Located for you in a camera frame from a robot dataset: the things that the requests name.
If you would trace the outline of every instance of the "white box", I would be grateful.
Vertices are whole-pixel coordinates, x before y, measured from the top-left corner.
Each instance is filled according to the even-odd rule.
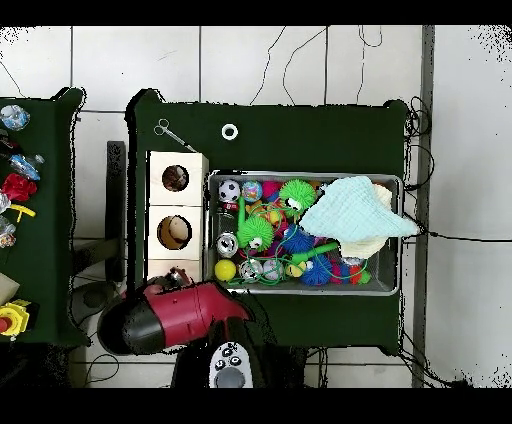
[[[208,174],[208,159],[201,153],[148,152],[149,204],[155,206],[202,206],[203,186]],[[186,171],[188,183],[181,191],[164,187],[162,175],[169,166]]]
[[[194,283],[203,281],[202,260],[188,261],[181,259],[151,259],[148,261],[148,280],[153,277],[165,276],[171,268],[179,268],[185,271],[188,278]]]
[[[160,243],[158,227],[166,217],[180,216],[189,224],[192,237],[181,249],[168,249]],[[200,260],[203,255],[203,208],[199,206],[151,206],[149,208],[147,259]]]

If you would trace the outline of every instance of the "blue toy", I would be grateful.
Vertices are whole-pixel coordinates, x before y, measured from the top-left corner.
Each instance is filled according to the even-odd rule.
[[[300,281],[308,286],[327,284],[332,272],[332,264],[325,255],[317,255],[306,262],[306,271],[300,276]]]
[[[284,231],[283,248],[288,253],[307,252],[313,248],[315,238],[302,231],[297,225],[290,224]]]

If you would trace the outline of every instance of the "green table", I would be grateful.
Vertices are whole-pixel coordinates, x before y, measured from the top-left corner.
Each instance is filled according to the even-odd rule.
[[[383,107],[233,106],[208,103],[164,103],[155,90],[141,90],[130,102],[128,184],[128,279],[144,277],[146,151],[187,152],[153,127],[160,118],[201,152],[213,169],[375,173],[402,176],[406,105]],[[221,136],[226,123],[238,127],[232,142]],[[400,293],[370,296],[242,296],[256,312],[251,326],[256,341],[270,336],[288,346],[378,346],[396,355],[399,349]]]
[[[48,100],[0,98],[0,108],[17,104],[30,113],[26,128],[8,132],[27,154],[45,158],[38,190],[23,203],[37,213],[36,217],[24,214],[16,224],[17,212],[4,212],[17,225],[17,241],[12,248],[0,252],[0,272],[21,285],[17,297],[40,306],[34,329],[20,334],[17,342],[88,342],[68,317],[73,260],[70,129],[82,97],[81,90],[65,88]],[[10,172],[13,171],[7,162],[1,161],[2,183]],[[0,342],[8,340],[0,337]]]

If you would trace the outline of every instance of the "metal scissors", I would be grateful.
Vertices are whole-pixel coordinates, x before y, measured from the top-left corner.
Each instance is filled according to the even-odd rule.
[[[192,147],[188,145],[188,143],[185,143],[181,138],[179,138],[169,129],[169,121],[167,119],[159,119],[158,125],[155,126],[153,131],[155,131],[156,135],[164,135],[165,133],[168,136],[172,137],[174,140],[176,140],[178,143],[180,143],[183,147],[186,147],[191,152],[199,153],[197,150],[194,150]]]

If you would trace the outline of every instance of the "yellow toy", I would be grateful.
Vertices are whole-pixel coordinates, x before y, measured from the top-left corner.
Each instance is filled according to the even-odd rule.
[[[227,282],[236,274],[236,265],[229,259],[221,259],[215,264],[215,277],[219,281]]]
[[[302,261],[298,263],[297,265],[288,264],[286,267],[286,275],[289,275],[290,277],[299,278],[302,274],[304,274],[304,271],[306,270],[306,262]]]
[[[27,329],[30,314],[27,307],[31,302],[18,299],[12,303],[7,302],[0,306],[0,334],[3,336],[17,336]]]

